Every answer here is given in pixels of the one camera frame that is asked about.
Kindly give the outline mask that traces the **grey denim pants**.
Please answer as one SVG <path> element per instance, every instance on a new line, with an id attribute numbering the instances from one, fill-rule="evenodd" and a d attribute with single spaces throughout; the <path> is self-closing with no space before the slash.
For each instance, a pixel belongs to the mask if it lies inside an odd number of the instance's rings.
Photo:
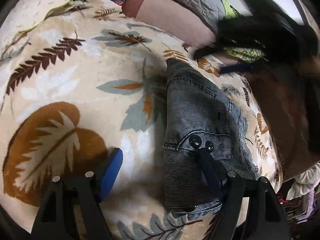
<path id="1" fill-rule="evenodd" d="M 247 121 L 221 89 L 190 65 L 167 60 L 167 130 L 164 139 L 165 205 L 174 218 L 195 220 L 221 209 L 195 156 L 207 142 L 212 157 L 246 179 L 259 177 L 246 145 Z"/>

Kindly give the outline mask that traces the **green patterned folded cloth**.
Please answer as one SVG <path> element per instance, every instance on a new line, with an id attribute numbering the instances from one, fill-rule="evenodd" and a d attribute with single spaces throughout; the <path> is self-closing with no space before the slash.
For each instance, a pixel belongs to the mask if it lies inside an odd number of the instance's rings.
<path id="1" fill-rule="evenodd" d="M 224 11 L 224 20 L 239 18 L 243 16 L 235 7 L 233 7 L 227 0 L 220 0 Z M 266 54 L 258 48 L 254 48 L 253 46 L 247 44 L 240 44 L 240 42 L 236 43 L 234 41 L 234 45 L 232 46 L 224 46 L 223 52 L 226 54 L 235 57 L 236 59 L 240 59 L 244 61 L 244 63 L 253 63 L 260 59 L 263 59 Z"/>

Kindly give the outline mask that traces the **brown cardboard box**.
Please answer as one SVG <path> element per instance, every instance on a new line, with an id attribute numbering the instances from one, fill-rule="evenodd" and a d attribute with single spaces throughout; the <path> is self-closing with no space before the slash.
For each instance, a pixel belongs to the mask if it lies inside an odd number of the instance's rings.
<path id="1" fill-rule="evenodd" d="M 319 75 L 278 66 L 246 73 L 288 181 L 319 162 Z"/>

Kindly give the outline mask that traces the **pink brown bolster cushion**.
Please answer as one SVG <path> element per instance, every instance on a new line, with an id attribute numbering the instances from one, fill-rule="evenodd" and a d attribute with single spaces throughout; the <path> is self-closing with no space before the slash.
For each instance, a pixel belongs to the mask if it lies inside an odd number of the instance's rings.
<path id="1" fill-rule="evenodd" d="M 215 33 L 189 9 L 173 0 L 125 0 L 123 13 L 178 38 L 182 47 L 202 48 L 215 41 Z"/>

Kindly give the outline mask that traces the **beige leaf print blanket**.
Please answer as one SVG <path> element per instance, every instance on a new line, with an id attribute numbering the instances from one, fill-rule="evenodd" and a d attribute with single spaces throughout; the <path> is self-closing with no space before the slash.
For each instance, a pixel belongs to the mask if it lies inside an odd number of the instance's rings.
<path id="1" fill-rule="evenodd" d="M 268 126 L 247 80 L 219 76 L 226 62 L 192 60 L 193 48 L 109 0 L 74 2 L 10 47 L 1 60 L 1 206 L 30 231 L 54 176 L 82 175 L 118 147 L 124 160 L 101 204 L 116 239 L 203 239 L 212 218 L 172 217 L 164 204 L 167 59 L 217 85 L 247 121 L 258 174 L 283 182 Z"/>

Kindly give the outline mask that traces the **white patterned pillow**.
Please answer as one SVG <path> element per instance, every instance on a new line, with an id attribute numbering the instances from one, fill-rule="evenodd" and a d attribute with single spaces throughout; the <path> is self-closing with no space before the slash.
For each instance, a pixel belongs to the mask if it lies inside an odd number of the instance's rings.
<path id="1" fill-rule="evenodd" d="M 73 0 L 19 0 L 1 26 L 1 60 L 11 46 L 50 16 L 69 11 Z"/>

